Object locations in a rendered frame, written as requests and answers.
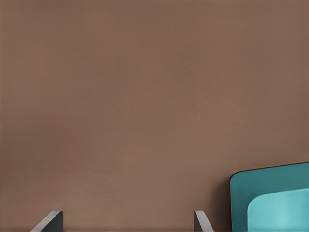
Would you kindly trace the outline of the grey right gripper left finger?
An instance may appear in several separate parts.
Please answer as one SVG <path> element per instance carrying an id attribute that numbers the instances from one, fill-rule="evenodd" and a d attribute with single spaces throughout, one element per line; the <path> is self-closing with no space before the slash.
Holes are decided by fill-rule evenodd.
<path id="1" fill-rule="evenodd" d="M 63 211 L 50 212 L 30 232 L 63 232 Z"/>

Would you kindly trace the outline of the teal blue cube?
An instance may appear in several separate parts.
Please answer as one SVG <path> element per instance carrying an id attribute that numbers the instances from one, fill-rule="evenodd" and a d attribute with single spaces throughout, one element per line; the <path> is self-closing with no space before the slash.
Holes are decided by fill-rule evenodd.
<path id="1" fill-rule="evenodd" d="M 237 172 L 232 232 L 309 232 L 309 162 Z"/>

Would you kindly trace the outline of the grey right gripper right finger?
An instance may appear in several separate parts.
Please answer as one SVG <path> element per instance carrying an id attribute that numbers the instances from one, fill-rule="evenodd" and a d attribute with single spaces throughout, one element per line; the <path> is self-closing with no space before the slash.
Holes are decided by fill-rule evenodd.
<path id="1" fill-rule="evenodd" d="M 194 211 L 194 232 L 213 232 L 211 223 L 204 211 Z"/>

